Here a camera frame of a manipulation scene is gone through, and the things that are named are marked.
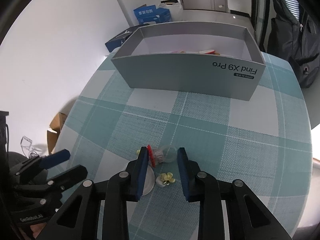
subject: black backpack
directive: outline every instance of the black backpack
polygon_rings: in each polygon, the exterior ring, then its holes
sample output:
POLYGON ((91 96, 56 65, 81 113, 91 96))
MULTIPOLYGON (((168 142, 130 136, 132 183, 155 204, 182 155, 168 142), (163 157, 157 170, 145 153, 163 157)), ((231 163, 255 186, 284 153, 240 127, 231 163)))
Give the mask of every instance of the black backpack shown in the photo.
POLYGON ((287 60, 302 88, 314 82, 320 66, 319 28, 299 6, 298 21, 287 8, 285 0, 273 0, 277 13, 271 19, 267 52, 287 60))

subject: blue box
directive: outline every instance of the blue box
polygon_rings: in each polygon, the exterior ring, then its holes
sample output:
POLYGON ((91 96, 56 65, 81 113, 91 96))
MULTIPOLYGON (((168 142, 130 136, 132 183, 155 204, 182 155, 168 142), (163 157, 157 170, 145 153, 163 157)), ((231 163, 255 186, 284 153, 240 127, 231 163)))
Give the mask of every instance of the blue box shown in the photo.
POLYGON ((115 48, 120 47, 138 28, 139 26, 130 27, 125 31, 119 33, 116 37, 113 37, 111 40, 107 41, 105 43, 105 46, 107 47, 109 52, 112 52, 115 48))
POLYGON ((155 5, 143 6, 133 10, 140 25, 171 22, 169 9, 156 8, 155 5))

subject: person's hand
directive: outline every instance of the person's hand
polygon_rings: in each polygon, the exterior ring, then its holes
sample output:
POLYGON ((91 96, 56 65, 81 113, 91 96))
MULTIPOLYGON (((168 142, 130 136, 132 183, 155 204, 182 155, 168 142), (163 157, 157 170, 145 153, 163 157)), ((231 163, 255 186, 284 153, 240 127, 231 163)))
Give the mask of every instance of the person's hand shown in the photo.
POLYGON ((41 230, 45 227, 47 223, 41 223, 36 225, 31 225, 30 229, 32 231, 32 235, 34 238, 37 238, 37 236, 40 234, 41 230))
MULTIPOLYGON (((46 224, 47 223, 41 223, 30 226, 34 238, 36 238, 40 234, 41 230, 45 227, 46 224)), ((25 240, 31 240, 21 228, 19 228, 19 230, 25 240)))

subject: table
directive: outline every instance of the table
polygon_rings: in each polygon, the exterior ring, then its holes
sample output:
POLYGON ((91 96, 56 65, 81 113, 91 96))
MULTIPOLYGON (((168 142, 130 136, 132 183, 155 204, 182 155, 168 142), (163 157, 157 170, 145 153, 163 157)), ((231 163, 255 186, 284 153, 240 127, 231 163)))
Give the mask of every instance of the table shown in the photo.
MULTIPOLYGON (((75 102, 56 146, 71 159, 49 177, 82 164, 98 182, 123 170, 141 146, 185 147, 189 159, 217 179, 242 179, 292 236, 308 195, 312 153, 306 105, 289 63, 263 54, 267 66, 247 102, 131 89, 112 56, 75 102)), ((155 185, 128 203, 130 239, 196 239, 199 203, 186 202, 176 162, 154 169, 156 176, 169 171, 175 183, 155 185)))

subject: gray cardboard box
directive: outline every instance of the gray cardboard box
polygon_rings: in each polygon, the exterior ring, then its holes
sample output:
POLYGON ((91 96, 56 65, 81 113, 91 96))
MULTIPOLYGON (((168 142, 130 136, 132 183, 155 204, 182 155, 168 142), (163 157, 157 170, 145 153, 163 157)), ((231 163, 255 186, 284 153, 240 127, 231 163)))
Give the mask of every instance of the gray cardboard box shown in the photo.
POLYGON ((185 91, 246 101, 265 69, 262 54, 247 28, 211 22, 140 27, 111 61, 131 88, 185 91), (198 53, 208 49, 221 55, 198 53))

